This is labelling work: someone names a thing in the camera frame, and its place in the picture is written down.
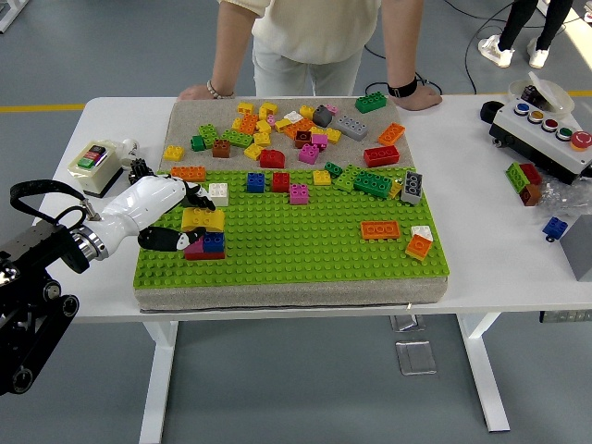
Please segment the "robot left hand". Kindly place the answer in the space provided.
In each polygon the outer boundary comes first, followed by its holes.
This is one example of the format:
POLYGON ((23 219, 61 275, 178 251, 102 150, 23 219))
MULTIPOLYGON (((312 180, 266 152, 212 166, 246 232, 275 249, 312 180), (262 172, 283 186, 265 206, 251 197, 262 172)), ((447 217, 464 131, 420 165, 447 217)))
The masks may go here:
POLYGON ((180 203, 212 211, 216 209, 208 192, 198 184, 190 185, 182 179, 163 176, 139 179, 104 208, 98 221, 86 223, 95 258, 109 257, 127 237, 135 237, 147 250, 184 250, 203 236, 204 228, 182 233, 154 225, 180 203))

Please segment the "person's left hand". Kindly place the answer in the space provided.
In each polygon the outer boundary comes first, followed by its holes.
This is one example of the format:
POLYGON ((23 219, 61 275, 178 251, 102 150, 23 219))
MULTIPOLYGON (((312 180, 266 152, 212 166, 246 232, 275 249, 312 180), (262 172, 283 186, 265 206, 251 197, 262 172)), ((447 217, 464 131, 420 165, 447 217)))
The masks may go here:
POLYGON ((408 111, 421 111, 439 105, 442 102, 441 95, 433 88, 419 85, 415 92, 407 97, 392 97, 393 102, 408 111))

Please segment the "person's right hand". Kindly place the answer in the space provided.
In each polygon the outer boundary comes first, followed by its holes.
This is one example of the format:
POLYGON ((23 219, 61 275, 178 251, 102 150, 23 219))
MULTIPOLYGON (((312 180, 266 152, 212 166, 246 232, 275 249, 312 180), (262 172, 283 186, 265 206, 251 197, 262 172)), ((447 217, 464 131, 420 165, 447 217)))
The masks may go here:
POLYGON ((215 97, 209 92, 205 84, 195 84, 182 91, 177 100, 178 101, 192 101, 192 100, 214 100, 215 97))

